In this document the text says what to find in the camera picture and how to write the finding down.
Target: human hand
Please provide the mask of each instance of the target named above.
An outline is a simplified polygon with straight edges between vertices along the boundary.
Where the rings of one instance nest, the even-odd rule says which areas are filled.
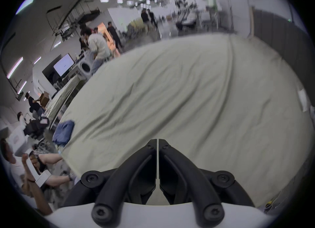
[[[34,176],[32,175],[32,173],[31,173],[29,167],[28,167],[27,164],[26,164],[26,160],[27,160],[27,159],[28,159],[28,154],[23,154],[23,155],[22,155],[22,164],[23,164],[24,169],[25,169],[25,176],[26,176],[27,179],[29,179],[29,180],[31,180],[31,181],[35,181]],[[40,164],[39,164],[39,162],[38,162],[38,160],[37,160],[37,158],[36,158],[36,156],[35,156],[34,154],[31,154],[31,155],[30,155],[30,160],[31,160],[33,166],[34,166],[36,169],[39,170]]]

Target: white shirt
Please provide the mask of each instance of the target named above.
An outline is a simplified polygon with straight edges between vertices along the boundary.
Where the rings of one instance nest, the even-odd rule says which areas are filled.
[[[104,37],[98,33],[92,33],[89,36],[89,47],[93,53],[97,52],[95,60],[103,60],[111,55],[107,42]]]
[[[22,164],[22,157],[17,157],[14,156],[16,162],[15,164],[10,164],[11,165],[11,174],[16,183],[18,184],[19,187],[22,187],[23,181],[21,179],[21,175],[25,174],[25,169]]]

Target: blue cloth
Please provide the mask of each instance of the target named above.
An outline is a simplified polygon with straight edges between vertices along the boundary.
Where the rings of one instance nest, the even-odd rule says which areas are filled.
[[[64,147],[70,140],[74,128],[74,122],[68,120],[57,125],[56,131],[53,134],[53,142],[57,146]]]

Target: washing machine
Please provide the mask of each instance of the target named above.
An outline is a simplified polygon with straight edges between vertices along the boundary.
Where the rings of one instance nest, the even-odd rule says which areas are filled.
[[[80,60],[74,68],[77,69],[78,74],[89,80],[92,76],[92,64],[93,64],[93,53],[88,52],[84,58]]]

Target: black shirt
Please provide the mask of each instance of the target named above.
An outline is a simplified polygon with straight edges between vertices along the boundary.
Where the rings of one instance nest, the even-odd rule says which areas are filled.
[[[107,28],[107,31],[111,33],[111,35],[113,36],[113,38],[119,38],[116,29],[113,26],[109,26]]]
[[[150,12],[149,13],[151,20],[154,20],[154,13]]]
[[[143,22],[150,21],[147,13],[141,13],[141,18]]]
[[[34,98],[29,96],[28,103],[29,103],[30,107],[33,108],[37,112],[40,109],[40,104],[37,102],[33,103],[33,100],[34,100]]]

